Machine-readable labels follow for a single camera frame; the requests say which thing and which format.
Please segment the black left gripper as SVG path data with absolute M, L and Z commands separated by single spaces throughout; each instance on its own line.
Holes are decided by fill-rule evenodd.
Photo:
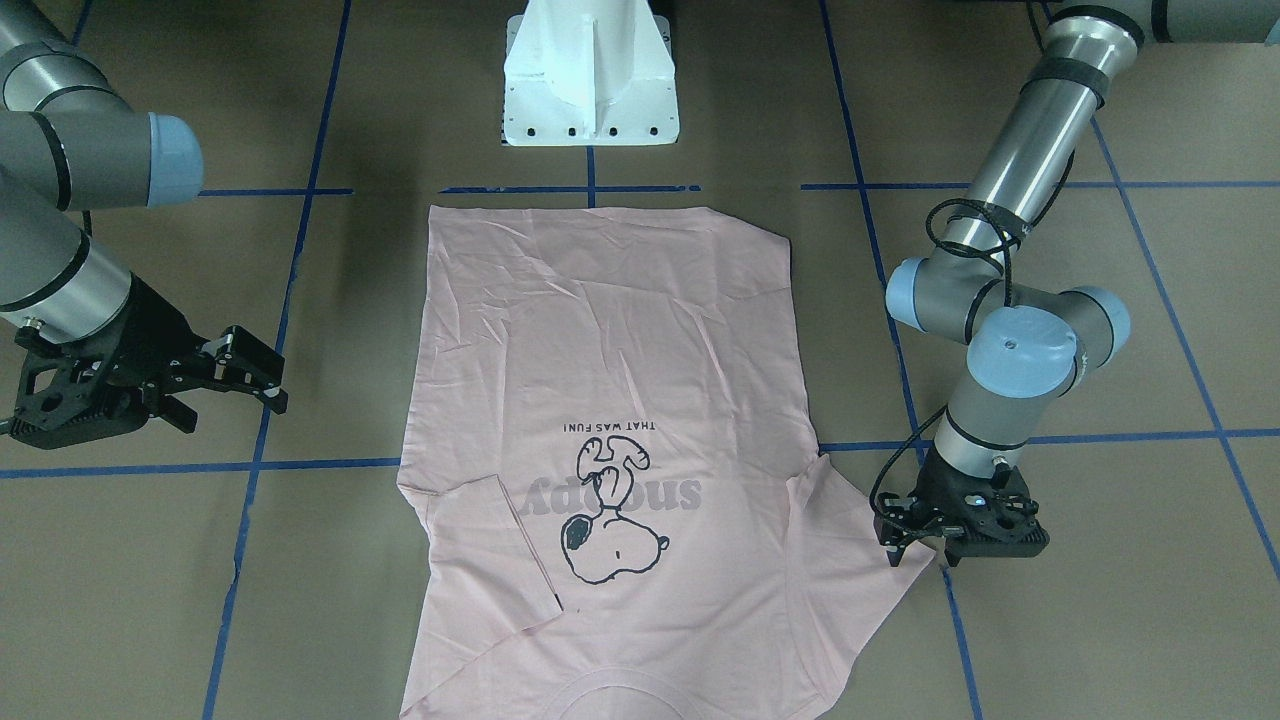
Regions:
M 915 496 L 941 514 L 946 527 L 961 527 L 966 537 L 991 541 L 1020 541 L 1030 534 L 1030 492 L 1014 465 L 998 460 L 987 477 L 974 477 L 954 468 L 937 448 L 931 448 L 916 478 Z M 886 557 L 899 568 L 918 530 L 887 530 Z M 963 561 L 963 542 L 947 538 L 943 557 L 948 568 Z

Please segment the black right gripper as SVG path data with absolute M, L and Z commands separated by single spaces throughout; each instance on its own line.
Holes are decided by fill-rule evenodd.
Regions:
M 204 370 L 206 359 L 201 380 L 207 389 L 251 395 L 275 415 L 288 409 L 280 354 L 241 325 L 206 342 L 138 275 L 131 277 L 125 304 L 96 338 L 106 348 L 99 374 L 110 386 L 140 393 L 151 418 L 184 434 L 195 433 L 198 414 L 172 395 L 189 387 L 186 377 Z

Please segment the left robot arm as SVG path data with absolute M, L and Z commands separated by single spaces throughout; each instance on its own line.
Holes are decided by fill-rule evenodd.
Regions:
M 872 492 L 891 566 L 928 538 L 942 541 L 950 565 L 1028 559 L 1047 547 L 1020 456 L 1044 410 L 1115 359 L 1132 318 L 1107 290 L 1019 284 L 1014 259 L 1114 81 L 1146 45 L 1276 42 L 1275 1 L 1064 1 L 1052 13 L 1039 59 L 975 178 L 938 205 L 947 218 L 925 231 L 931 255 L 901 263 L 884 291 L 896 322 L 966 350 L 964 374 L 927 421 L 933 445 L 914 489 Z

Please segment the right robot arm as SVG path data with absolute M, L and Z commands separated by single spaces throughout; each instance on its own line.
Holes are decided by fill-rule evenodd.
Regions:
M 159 418 L 195 430 L 189 389 L 288 407 L 283 357 L 239 325 L 211 340 L 73 211 L 188 202 L 204 154 L 178 117 L 137 111 L 31 1 L 1 5 L 1 314 L 24 350 L 3 433 L 36 448 Z

